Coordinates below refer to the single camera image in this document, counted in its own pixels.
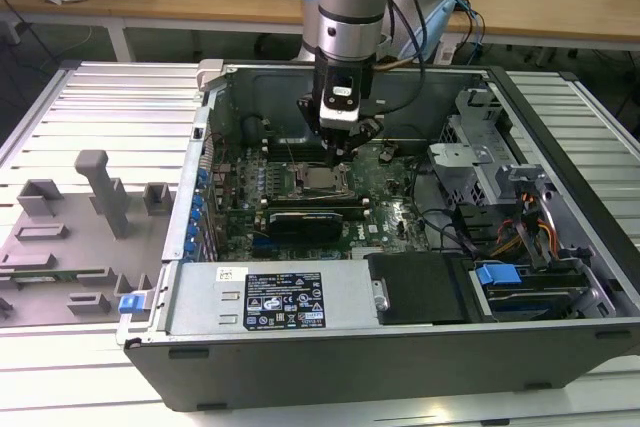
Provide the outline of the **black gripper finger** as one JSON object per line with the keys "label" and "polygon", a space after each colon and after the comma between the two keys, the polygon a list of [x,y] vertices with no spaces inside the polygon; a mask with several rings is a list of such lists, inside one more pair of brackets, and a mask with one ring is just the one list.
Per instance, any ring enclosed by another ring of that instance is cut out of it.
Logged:
{"label": "black gripper finger", "polygon": [[367,144],[384,130],[378,119],[364,119],[355,127],[339,134],[339,160],[350,160],[354,152]]}
{"label": "black gripper finger", "polygon": [[319,108],[314,103],[313,95],[311,93],[302,95],[297,100],[297,107],[310,131],[321,140],[326,151],[325,163],[335,165],[338,162],[336,131],[320,125]]}

